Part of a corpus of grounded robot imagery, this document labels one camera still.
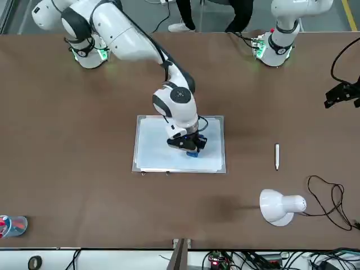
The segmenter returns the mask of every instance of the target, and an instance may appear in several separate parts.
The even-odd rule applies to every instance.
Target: tape roll
[[[32,256],[28,261],[29,270],[38,270],[43,264],[43,260],[40,256]]]

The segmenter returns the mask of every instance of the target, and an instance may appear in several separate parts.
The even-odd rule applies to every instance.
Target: black pants
[[[235,11],[235,18],[225,32],[242,32],[249,24],[253,14],[254,0],[229,0],[229,2]],[[195,30],[195,24],[191,17],[190,0],[176,0],[176,4],[185,25],[191,30]]]

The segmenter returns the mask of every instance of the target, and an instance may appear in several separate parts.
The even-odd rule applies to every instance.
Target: person
[[[253,14],[254,0],[229,0],[235,11],[235,18],[226,28],[225,32],[242,32]],[[190,0],[176,0],[183,22],[169,26],[170,32],[193,32],[195,24],[191,17]]]

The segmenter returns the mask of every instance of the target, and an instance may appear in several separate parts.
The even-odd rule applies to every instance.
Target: robotic arm
[[[195,82],[190,74],[122,11],[120,0],[58,2],[41,1],[33,10],[34,21],[42,29],[51,29],[61,20],[82,66],[100,65],[96,47],[105,44],[121,60],[154,60],[165,69],[166,80],[153,94],[152,103],[165,119],[173,119],[166,127],[168,145],[196,157],[207,139],[199,134]]]
[[[300,32],[299,18],[328,11],[334,0],[273,0],[271,12],[277,19],[273,33],[266,32],[253,42],[256,58],[268,66],[280,66],[289,58]]]

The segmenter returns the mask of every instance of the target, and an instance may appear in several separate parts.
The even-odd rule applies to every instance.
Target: white sneaker
[[[194,32],[195,30],[191,30],[188,28],[183,22],[180,24],[172,24],[169,25],[170,32]]]

